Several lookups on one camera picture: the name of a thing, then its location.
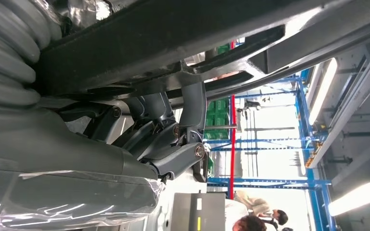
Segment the blue steel rack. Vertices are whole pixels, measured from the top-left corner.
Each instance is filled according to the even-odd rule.
[[[310,157],[310,153],[314,150],[314,141],[318,141],[319,137],[314,137],[312,127],[309,124],[309,110],[305,100],[304,86],[302,81],[308,78],[308,70],[301,72],[300,76],[293,75],[284,78],[278,82],[297,81],[297,90],[284,91],[268,94],[253,94],[237,96],[236,98],[254,98],[278,94],[296,94],[296,109],[299,122],[299,138],[284,138],[284,139],[251,139],[251,140],[236,140],[236,143],[249,142],[273,142],[273,141],[301,141],[301,147],[280,147],[280,148],[237,148],[237,151],[255,151],[255,150],[302,150],[304,155],[304,163]],[[231,144],[230,140],[208,141],[208,143],[224,144],[219,147],[214,147],[211,151],[230,151],[226,148]],[[328,185],[331,184],[329,180],[316,180],[312,169],[307,169],[306,180],[270,180],[270,179],[234,179],[235,188],[275,188],[275,189],[298,189],[309,190],[311,206],[313,209],[314,220],[317,231],[336,231],[335,220],[331,217],[328,211],[330,204],[330,196],[328,192]],[[274,183],[270,185],[258,185],[259,182]],[[208,186],[212,187],[227,187],[229,189],[228,178],[209,178]]]

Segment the steel beam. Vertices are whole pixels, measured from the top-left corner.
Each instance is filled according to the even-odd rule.
[[[235,183],[242,182],[266,182],[266,183],[286,183],[286,184],[319,184],[319,185],[330,185],[331,180],[281,180],[281,179],[244,179],[244,178],[235,178]],[[208,183],[227,183],[229,178],[208,178]]]
[[[365,98],[370,93],[370,62],[366,67],[365,71],[362,74],[360,81],[357,83],[356,87],[353,88],[353,95],[354,98],[349,99],[348,103],[343,103],[345,107],[341,108],[340,111],[337,112],[339,116],[336,120],[335,124],[333,125],[328,137],[323,142],[321,148],[316,150],[316,155],[314,156],[313,161],[310,164],[310,168],[316,168],[317,163],[321,160],[323,155],[326,153],[328,148],[331,146],[332,142],[337,138],[337,136],[341,133],[346,123],[350,120],[351,116],[354,112],[358,109],[362,102],[364,102]]]

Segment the black chassis beam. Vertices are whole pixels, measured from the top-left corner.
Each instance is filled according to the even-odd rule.
[[[247,59],[235,56],[227,60],[227,68],[216,68],[223,63],[211,65],[209,68],[215,71],[203,77],[192,67],[189,74],[170,75],[184,69],[172,63],[232,39],[283,25],[308,10],[348,1],[141,0],[44,50],[35,66],[36,87],[44,95],[95,95],[87,90],[109,86],[105,96],[119,95],[118,99],[181,88],[244,69]],[[166,72],[147,76],[147,72],[159,68]]]
[[[370,41],[370,0],[354,0],[328,17],[267,50],[270,73],[255,79],[246,72],[205,84],[208,101],[241,93],[287,77]],[[182,107],[180,90],[167,93]]]

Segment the person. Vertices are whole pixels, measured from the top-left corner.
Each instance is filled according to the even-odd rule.
[[[252,215],[261,218],[274,218],[279,225],[284,225],[289,220],[289,217],[283,210],[273,209],[270,211],[270,206],[267,201],[262,198],[249,197],[245,191],[236,191],[234,199],[244,204]]]
[[[244,204],[225,200],[226,231],[266,231],[265,223],[254,215],[249,215]]]

